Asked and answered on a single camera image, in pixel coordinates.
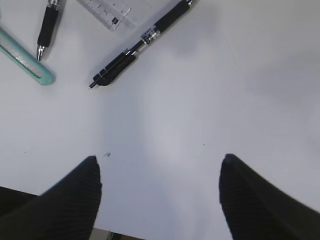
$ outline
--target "metal pen tip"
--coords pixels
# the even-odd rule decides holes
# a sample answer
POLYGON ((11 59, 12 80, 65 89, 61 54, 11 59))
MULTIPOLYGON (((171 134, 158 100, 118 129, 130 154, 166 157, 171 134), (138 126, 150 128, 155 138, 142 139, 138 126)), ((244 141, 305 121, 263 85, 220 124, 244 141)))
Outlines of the metal pen tip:
POLYGON ((38 61, 41 61, 45 52, 46 52, 46 47, 45 46, 40 46, 38 45, 38 47, 36 48, 36 59, 38 61))

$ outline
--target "clear plastic ruler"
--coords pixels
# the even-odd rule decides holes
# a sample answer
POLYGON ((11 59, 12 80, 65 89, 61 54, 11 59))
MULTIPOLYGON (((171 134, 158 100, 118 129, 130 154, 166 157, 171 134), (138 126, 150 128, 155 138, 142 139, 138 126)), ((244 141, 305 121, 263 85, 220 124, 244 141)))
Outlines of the clear plastic ruler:
POLYGON ((114 31, 131 11, 122 0, 77 0, 100 23, 114 31))

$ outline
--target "white desk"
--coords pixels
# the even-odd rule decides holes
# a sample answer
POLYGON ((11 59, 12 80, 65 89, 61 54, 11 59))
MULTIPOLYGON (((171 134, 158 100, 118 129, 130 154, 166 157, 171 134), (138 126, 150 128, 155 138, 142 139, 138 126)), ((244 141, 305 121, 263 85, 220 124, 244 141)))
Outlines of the white desk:
MULTIPOLYGON (((178 2, 146 1, 146 20, 178 2)), ((35 52, 45 6, 0 0, 1 26, 35 52)), ((115 84, 89 91, 129 37, 67 1, 45 61, 55 84, 39 86, 0 54, 0 186, 41 194, 96 155, 97 228, 230 240, 218 180, 234 153, 320 211, 319 8, 317 0, 200 0, 115 84)))

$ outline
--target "rubber grip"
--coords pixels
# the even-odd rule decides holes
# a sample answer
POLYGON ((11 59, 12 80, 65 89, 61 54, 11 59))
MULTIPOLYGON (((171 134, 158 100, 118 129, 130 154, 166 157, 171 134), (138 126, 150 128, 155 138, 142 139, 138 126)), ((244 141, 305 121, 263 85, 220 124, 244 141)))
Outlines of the rubber grip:
POLYGON ((121 59, 123 59, 126 55, 122 52, 119 56, 117 56, 112 62, 110 62, 107 66, 105 66, 105 71, 108 72, 114 65, 116 65, 121 59))
POLYGON ((46 7, 38 38, 38 45, 48 48, 57 22, 59 12, 51 7, 46 7))
POLYGON ((163 33, 167 30, 176 20, 178 20, 183 14, 190 9, 186 0, 179 2, 170 12, 168 12, 163 18, 161 18, 155 26, 163 33))
POLYGON ((106 77, 103 78, 103 81, 98 82, 99 86, 108 86, 110 85, 120 73, 122 73, 127 67, 129 67, 137 59, 134 55, 129 55, 125 58, 124 61, 120 62, 112 68, 112 71, 107 73, 106 77))

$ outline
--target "black pen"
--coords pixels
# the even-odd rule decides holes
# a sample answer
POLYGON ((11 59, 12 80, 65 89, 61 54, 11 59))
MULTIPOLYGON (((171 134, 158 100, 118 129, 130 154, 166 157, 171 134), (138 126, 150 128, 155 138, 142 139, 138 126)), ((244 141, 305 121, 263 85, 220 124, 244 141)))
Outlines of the black pen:
POLYGON ((141 40, 129 50, 122 52, 110 64, 102 69, 93 78, 93 83, 89 86, 93 89, 96 85, 108 86, 117 76, 132 64, 137 56, 156 40, 165 30, 167 30, 176 20, 184 15, 191 7, 194 0, 180 1, 170 12, 155 23, 148 31, 146 31, 141 40))
POLYGON ((61 0, 48 0, 36 49, 36 59, 41 61, 50 46, 52 34, 58 19, 61 0))

